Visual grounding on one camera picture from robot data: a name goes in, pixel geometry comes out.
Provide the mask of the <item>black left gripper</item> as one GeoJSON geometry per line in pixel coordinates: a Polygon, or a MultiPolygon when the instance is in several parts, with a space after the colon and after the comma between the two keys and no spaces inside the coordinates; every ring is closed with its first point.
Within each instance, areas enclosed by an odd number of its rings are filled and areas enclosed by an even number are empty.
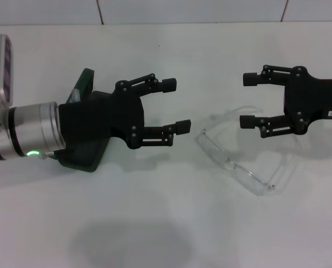
{"type": "Polygon", "coordinates": [[[172,146],[174,135],[191,130],[191,120],[160,127],[144,127],[144,110],[140,97],[169,93],[177,89],[176,78],[159,80],[149,74],[116,85],[113,93],[102,98],[66,103],[58,106],[60,132],[66,146],[117,137],[128,148],[172,146]]]}

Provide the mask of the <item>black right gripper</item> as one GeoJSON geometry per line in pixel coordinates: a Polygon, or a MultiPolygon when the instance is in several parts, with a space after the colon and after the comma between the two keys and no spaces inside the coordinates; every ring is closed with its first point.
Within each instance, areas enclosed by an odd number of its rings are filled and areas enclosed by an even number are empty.
{"type": "Polygon", "coordinates": [[[243,86],[285,86],[284,113],[275,117],[241,115],[240,128],[259,128],[261,138],[304,135],[314,121],[332,119],[332,79],[318,79],[304,66],[286,68],[264,65],[260,74],[244,73],[243,86]]]}

